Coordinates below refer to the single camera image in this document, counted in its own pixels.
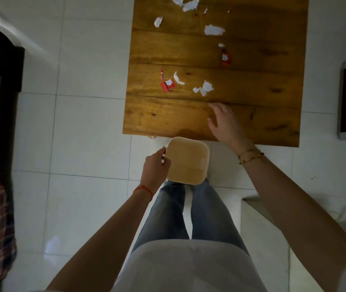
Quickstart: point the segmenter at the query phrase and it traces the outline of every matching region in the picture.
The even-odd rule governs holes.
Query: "jeans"
[[[191,189],[192,239],[229,243],[248,253],[230,212],[214,188],[209,185],[208,180],[200,185],[191,186]],[[184,203],[184,184],[172,181],[165,183],[158,193],[132,252],[153,240],[189,239],[182,216]]]

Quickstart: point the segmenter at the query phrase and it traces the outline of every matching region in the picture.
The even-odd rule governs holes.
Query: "forearm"
[[[148,191],[136,191],[69,260],[47,290],[111,290],[149,202]]]
[[[296,256],[322,289],[336,291],[346,268],[346,233],[265,156],[244,168]]]

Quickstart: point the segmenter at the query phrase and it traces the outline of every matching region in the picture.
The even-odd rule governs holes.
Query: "person's left hand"
[[[171,161],[162,157],[165,152],[166,147],[161,148],[155,154],[146,157],[143,165],[141,185],[146,186],[154,195],[166,180],[170,169]]]

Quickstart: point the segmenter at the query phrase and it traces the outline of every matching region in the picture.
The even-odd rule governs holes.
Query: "yellow bin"
[[[209,147],[203,142],[175,137],[166,148],[166,157],[172,162],[168,180],[199,185],[207,177]]]

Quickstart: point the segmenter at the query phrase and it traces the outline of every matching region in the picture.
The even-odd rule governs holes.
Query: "wooden plank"
[[[177,72],[185,85],[177,84],[164,93],[161,68],[166,80]],[[203,97],[193,88],[203,86],[204,80],[212,83],[214,90]],[[127,95],[301,108],[303,76],[130,63],[127,84]]]
[[[299,109],[230,106],[256,144],[299,146]],[[206,102],[127,95],[123,133],[214,141],[209,117],[214,114]]]
[[[206,8],[207,14],[202,18]],[[159,28],[154,26],[156,16],[164,18]],[[205,4],[203,0],[197,11],[183,12],[171,1],[135,0],[134,30],[203,36],[209,24],[225,29],[223,37],[227,38],[304,45],[307,13],[252,5]]]
[[[302,11],[307,14],[308,0],[200,0],[200,4],[229,4],[229,5],[250,5],[265,7],[268,9],[275,8],[288,11]]]
[[[219,43],[232,55],[230,70],[304,73],[305,45],[145,31],[132,32],[130,63],[225,68]]]

